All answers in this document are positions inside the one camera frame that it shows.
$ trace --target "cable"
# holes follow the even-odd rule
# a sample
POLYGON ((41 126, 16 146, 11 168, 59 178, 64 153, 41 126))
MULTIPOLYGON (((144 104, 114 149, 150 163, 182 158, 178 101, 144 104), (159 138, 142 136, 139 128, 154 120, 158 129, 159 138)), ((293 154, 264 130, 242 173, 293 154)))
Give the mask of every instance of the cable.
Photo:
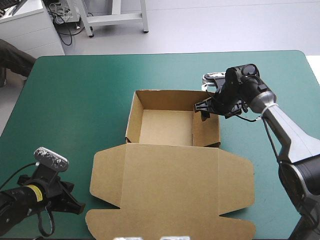
POLYGON ((55 219, 54 219, 54 216, 53 216, 52 212, 50 210, 48 210, 47 206, 44 209, 45 209, 46 213, 49 216, 51 231, 50 231, 50 233, 47 233, 44 230, 44 228, 42 226, 42 217, 41 217, 41 213, 40 212, 37 213, 37 216, 38 216, 38 228, 39 228, 40 233, 44 237, 49 237, 55 232, 55 229, 56 229, 56 227, 55 227, 55 219))
POLYGON ((1 190, 17 173, 19 173, 21 170, 26 169, 27 167, 30 167, 30 166, 33 166, 33 165, 36 165, 36 163, 35 163, 35 162, 29 163, 29 164, 21 167, 21 168, 18 169, 17 171, 15 171, 15 172, 0 186, 0 190, 1 190))
POLYGON ((55 26, 56 32, 58 33, 61 41, 62 41, 66 46, 70 46, 70 45, 72 44, 72 42, 73 42, 72 36, 76 36, 76 35, 80 34, 80 33, 85 29, 85 27, 83 27, 80 31, 78 31, 78 32, 76 32, 76 33, 71 33, 71 31, 70 31, 70 29, 69 29, 66 21, 61 17, 61 15, 59 15, 59 14, 57 14, 57 13, 55 13, 55 12, 52 12, 50 8, 49 8, 48 13, 51 14, 51 16, 53 17, 53 25, 55 26), (64 24, 65 24, 66 28, 68 29, 68 32, 69 32, 69 33, 64 33, 64 32, 58 31, 57 26, 56 26, 56 24, 55 24, 55 19, 57 19, 57 17, 61 18, 62 21, 64 21, 64 24), (61 36, 61 35, 70 36, 70 43, 68 43, 68 44, 65 43, 65 41, 62 39, 62 36, 61 36))
POLYGON ((274 141, 272 140, 272 137, 271 137, 271 135, 270 135, 270 132, 269 132, 269 129, 268 129, 268 126, 267 126, 266 119, 265 119, 264 116, 262 116, 261 118, 262 118, 262 121, 263 121, 263 125, 264 125, 264 128, 265 128, 266 134, 268 135, 268 139, 269 139, 269 141, 270 141, 270 143, 271 143, 271 147, 272 147, 273 153, 274 153, 274 155, 275 155, 276 161, 278 162, 278 164, 280 164, 279 157, 278 157, 278 153, 277 153, 277 150, 276 150, 274 141))
POLYGON ((58 30, 57 30, 57 33, 58 33, 58 35, 59 35, 59 38, 61 39, 61 42, 63 42, 63 44, 66 45, 66 46, 70 46, 70 45, 72 44, 72 35, 71 35, 71 31, 70 31, 70 29, 69 29, 66 21, 61 17, 61 15, 59 15, 59 14, 57 14, 57 13, 55 13, 55 12, 52 12, 51 9, 50 9, 50 7, 49 7, 49 12, 50 12, 51 16, 53 17, 52 23, 53 23, 55 29, 57 29, 57 26, 56 26, 56 23, 55 23, 55 19, 57 19, 57 17, 61 18, 61 20, 62 20, 63 23, 65 24, 66 28, 67 28, 68 31, 69 31, 70 43, 66 43, 66 42, 62 39, 62 37, 61 37, 61 35, 59 34, 59 31, 58 31, 58 30))
POLYGON ((236 117, 238 117, 238 118, 240 118, 240 119, 246 120, 246 121, 248 121, 248 122, 250 122, 250 123, 256 122, 256 121, 259 119, 259 118, 256 118, 256 119, 251 120, 251 119, 248 119, 248 118, 244 118, 244 117, 242 117, 242 116, 239 116, 239 115, 234 115, 234 116, 236 116, 236 117))

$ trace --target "box flap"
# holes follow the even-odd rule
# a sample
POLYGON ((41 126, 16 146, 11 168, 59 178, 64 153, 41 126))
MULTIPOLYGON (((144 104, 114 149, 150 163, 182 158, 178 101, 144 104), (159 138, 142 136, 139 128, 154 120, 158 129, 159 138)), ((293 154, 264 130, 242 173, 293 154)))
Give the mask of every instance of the box flap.
POLYGON ((255 201, 253 164, 219 149, 219 215, 244 209, 255 201))
POLYGON ((90 193, 115 206, 121 206, 127 145, 123 144, 94 155, 90 193))
POLYGON ((219 116, 210 114, 205 121, 201 119, 201 112, 193 113, 192 123, 193 146, 196 147, 219 147, 220 125, 219 116))
POLYGON ((194 104, 208 98, 205 91, 139 90, 136 91, 144 109, 193 111, 194 104))
POLYGON ((133 94, 125 138, 129 143, 139 143, 144 107, 136 93, 133 94))
MULTIPOLYGON (((86 222, 91 234, 97 240, 118 237, 159 240, 163 236, 190 236, 192 240, 251 240, 255 234, 252 223, 219 216, 220 206, 225 212, 230 202, 232 209, 237 208, 236 204, 244 205, 232 202, 226 198, 226 193, 220 194, 221 190, 228 191, 223 188, 229 185, 219 182, 226 180, 233 184, 234 181, 228 178, 238 178, 244 186, 232 188, 232 191, 234 195, 242 195, 241 191, 253 186, 253 179, 242 179, 247 174, 240 174, 238 167, 250 163, 240 157, 233 160, 233 154, 220 154, 219 151, 210 147, 127 143, 124 168, 121 168, 124 169, 122 185, 113 187, 122 191, 120 209, 90 210, 86 222), (233 166, 228 165, 231 162, 220 164, 219 156, 231 159, 233 166)), ((111 156, 99 154, 94 161, 103 163, 106 157, 110 159, 111 156)), ((94 170, 92 174, 95 178, 112 179, 108 171, 94 170)), ((247 191, 247 194, 250 195, 248 199, 253 198, 253 191, 247 191)), ((104 190, 99 196, 109 202, 108 191, 104 190)))

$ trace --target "open cardboard box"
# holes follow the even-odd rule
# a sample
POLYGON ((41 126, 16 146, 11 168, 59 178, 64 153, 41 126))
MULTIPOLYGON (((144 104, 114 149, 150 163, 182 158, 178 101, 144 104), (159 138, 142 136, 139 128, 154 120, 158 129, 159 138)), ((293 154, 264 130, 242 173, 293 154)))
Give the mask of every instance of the open cardboard box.
POLYGON ((133 95, 125 137, 129 143, 218 147, 218 115, 206 121, 194 105, 208 98, 203 91, 139 90, 133 95))
POLYGON ((218 117, 202 122, 193 113, 193 105, 207 97, 200 91, 135 92, 128 143, 94 156, 91 194, 120 207, 88 211, 95 239, 254 237, 251 222, 220 216, 253 204, 254 169, 242 157, 203 147, 220 142, 218 117))

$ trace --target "white floor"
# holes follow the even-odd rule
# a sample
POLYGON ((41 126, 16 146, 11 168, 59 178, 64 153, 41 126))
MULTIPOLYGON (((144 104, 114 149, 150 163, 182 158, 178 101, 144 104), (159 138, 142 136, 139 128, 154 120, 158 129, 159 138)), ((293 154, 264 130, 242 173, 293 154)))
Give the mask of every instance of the white floor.
MULTIPOLYGON (((89 12, 109 12, 111 0, 86 0, 89 12)), ((142 24, 94 27, 64 46, 66 55, 300 50, 320 80, 320 0, 146 0, 150 32, 142 24)), ((122 12, 140 0, 122 0, 122 12)), ((22 84, 12 75, 0 88, 0 134, 22 84)))

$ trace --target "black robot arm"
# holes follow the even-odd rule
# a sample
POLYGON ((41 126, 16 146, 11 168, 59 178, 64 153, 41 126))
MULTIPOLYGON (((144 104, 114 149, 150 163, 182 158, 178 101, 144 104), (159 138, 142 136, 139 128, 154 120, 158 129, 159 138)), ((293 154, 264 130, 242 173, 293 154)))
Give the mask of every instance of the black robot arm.
POLYGON ((202 90, 216 87, 211 97, 195 104, 202 120, 210 113, 230 118, 250 108, 260 114, 279 164, 279 178, 301 219, 290 240, 320 240, 320 140, 307 135, 276 103, 254 64, 230 67, 203 76, 202 90), (267 124, 281 144, 278 154, 267 124))
POLYGON ((61 181, 58 176, 68 169, 68 160, 44 147, 38 148, 34 157, 37 168, 32 176, 22 175, 18 179, 20 187, 0 191, 0 236, 23 219, 37 214, 39 231, 48 237, 55 231, 52 212, 80 214, 84 210, 85 204, 71 195, 74 184, 61 181), (42 226, 42 211, 50 218, 49 233, 42 226))

